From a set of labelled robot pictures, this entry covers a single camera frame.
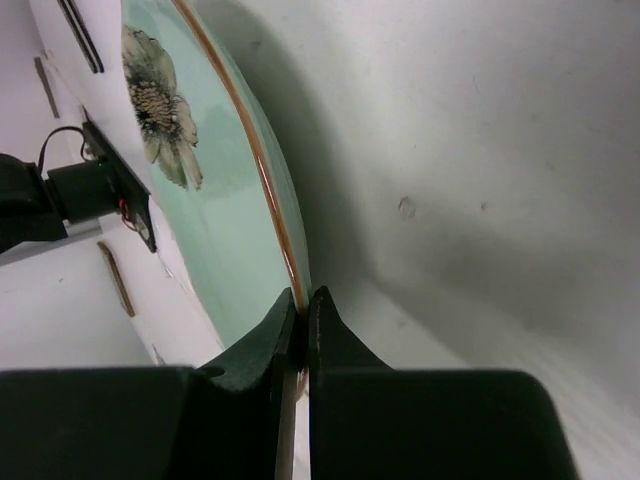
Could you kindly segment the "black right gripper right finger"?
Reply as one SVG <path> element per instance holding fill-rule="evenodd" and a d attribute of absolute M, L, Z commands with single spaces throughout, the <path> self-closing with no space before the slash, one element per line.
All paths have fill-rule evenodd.
<path fill-rule="evenodd" d="M 315 479 L 575 479 L 545 387 L 516 370 L 397 370 L 342 321 L 327 288 L 309 308 Z"/>

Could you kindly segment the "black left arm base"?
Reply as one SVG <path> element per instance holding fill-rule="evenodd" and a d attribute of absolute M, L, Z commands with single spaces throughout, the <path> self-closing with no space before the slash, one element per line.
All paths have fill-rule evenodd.
<path fill-rule="evenodd" d="M 62 240 L 67 223 L 117 213 L 156 252 L 149 190 L 92 121 L 67 129 L 82 135 L 92 160 L 45 171 L 45 147 L 35 163 L 1 156 L 1 251 Z"/>

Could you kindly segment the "green floral plate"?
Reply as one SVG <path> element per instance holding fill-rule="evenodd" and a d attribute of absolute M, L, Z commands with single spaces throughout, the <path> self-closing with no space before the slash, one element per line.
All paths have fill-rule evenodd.
<path fill-rule="evenodd" d="M 126 1 L 122 62 L 153 198 L 223 346 L 312 281 L 298 198 L 241 70 L 190 1 Z"/>

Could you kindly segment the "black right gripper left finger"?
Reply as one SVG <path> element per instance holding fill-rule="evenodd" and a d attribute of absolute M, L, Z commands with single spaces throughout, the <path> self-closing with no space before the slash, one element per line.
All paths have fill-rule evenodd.
<path fill-rule="evenodd" d="M 296 320 L 284 290 L 205 365 L 1 375 L 5 479 L 288 479 Z"/>

